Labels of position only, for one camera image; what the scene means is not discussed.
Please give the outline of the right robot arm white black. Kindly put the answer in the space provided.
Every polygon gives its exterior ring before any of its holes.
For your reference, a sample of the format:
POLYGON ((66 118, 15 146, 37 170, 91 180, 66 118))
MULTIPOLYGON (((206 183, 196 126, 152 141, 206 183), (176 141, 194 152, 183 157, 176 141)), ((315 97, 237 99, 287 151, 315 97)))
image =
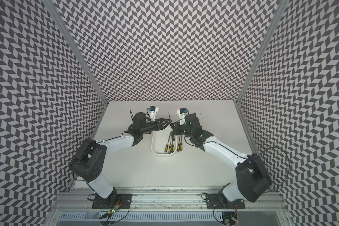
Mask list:
POLYGON ((219 197, 228 202, 246 199, 256 202, 269 187, 272 180, 261 157, 255 153, 241 153, 216 138, 200 125, 195 113, 170 124, 176 136, 183 135, 196 148, 219 158, 235 175, 235 180, 223 186, 219 197))

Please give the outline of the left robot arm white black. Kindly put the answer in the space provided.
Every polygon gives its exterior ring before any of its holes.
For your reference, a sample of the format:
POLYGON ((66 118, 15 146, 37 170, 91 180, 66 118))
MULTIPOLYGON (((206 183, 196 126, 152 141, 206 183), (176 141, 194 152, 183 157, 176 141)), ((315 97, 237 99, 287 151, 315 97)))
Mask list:
POLYGON ((161 131, 170 123, 171 119, 151 120, 145 113, 136 113, 132 117, 131 125, 121 135, 101 141, 85 139, 70 161, 69 169, 73 174, 83 178, 101 199, 111 199, 116 189, 105 177, 103 170, 111 153, 137 145, 144 134, 161 131))

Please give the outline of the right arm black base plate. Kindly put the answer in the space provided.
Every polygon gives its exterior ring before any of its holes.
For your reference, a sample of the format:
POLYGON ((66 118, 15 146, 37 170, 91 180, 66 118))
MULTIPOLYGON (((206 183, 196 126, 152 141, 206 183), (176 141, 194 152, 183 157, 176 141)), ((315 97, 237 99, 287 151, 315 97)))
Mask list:
POLYGON ((203 193, 201 198, 204 199, 207 209, 231 209, 231 210, 242 210, 245 209, 244 200, 239 199, 235 201, 229 201, 220 194, 208 194, 203 193))

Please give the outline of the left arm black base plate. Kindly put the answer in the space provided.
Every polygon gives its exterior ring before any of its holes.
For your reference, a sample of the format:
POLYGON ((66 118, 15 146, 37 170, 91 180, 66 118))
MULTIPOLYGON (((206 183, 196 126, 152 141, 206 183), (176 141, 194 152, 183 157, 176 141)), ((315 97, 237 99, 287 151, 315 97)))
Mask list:
POLYGON ((132 201, 132 194, 116 194, 110 195, 104 199, 96 195, 92 204, 92 209, 109 210, 115 207, 115 204, 120 205, 120 210, 127 210, 132 201))

